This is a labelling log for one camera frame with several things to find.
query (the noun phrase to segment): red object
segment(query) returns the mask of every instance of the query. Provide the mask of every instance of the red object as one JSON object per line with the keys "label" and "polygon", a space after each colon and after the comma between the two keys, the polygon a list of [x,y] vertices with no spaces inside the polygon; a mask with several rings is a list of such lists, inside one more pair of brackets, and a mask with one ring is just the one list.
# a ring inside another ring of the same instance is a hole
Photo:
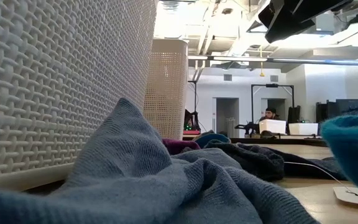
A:
{"label": "red object", "polygon": [[183,131],[183,134],[201,134],[200,131]]}

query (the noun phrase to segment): laundry hamper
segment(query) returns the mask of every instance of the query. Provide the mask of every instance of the laundry hamper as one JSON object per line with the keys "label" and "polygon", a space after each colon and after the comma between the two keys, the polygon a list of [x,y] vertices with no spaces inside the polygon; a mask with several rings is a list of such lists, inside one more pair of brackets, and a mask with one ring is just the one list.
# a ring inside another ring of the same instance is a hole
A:
{"label": "laundry hamper", "polygon": [[156,0],[0,0],[0,188],[64,179],[120,97],[144,105]]}
{"label": "laundry hamper", "polygon": [[188,73],[187,43],[155,39],[144,116],[163,138],[182,139]]}

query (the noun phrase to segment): gray-blue sweater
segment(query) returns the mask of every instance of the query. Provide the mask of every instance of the gray-blue sweater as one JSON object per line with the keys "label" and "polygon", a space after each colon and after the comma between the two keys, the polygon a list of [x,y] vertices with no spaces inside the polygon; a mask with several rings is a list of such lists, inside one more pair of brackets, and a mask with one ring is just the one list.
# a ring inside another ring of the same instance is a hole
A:
{"label": "gray-blue sweater", "polygon": [[121,99],[48,197],[0,192],[0,223],[316,223],[296,198],[220,149],[170,157]]}

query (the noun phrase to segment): doorway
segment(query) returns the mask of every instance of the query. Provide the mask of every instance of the doorway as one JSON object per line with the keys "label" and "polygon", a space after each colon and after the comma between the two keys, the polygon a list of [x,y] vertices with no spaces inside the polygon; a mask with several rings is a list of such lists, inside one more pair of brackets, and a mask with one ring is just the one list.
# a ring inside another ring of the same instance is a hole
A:
{"label": "doorway", "polygon": [[267,107],[275,108],[276,115],[279,116],[280,120],[287,120],[285,117],[285,99],[267,99]]}
{"label": "doorway", "polygon": [[216,98],[216,133],[225,133],[229,138],[238,138],[239,99]]}

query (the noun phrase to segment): person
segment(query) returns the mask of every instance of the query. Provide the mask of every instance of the person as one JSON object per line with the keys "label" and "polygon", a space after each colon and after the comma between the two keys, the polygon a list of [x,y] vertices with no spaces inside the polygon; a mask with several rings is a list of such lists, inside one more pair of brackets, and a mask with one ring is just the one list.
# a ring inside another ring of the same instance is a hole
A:
{"label": "person", "polygon": [[276,109],[275,108],[266,108],[265,116],[261,117],[259,119],[259,121],[263,121],[265,119],[279,120],[280,117],[279,117],[279,115],[276,114]]}

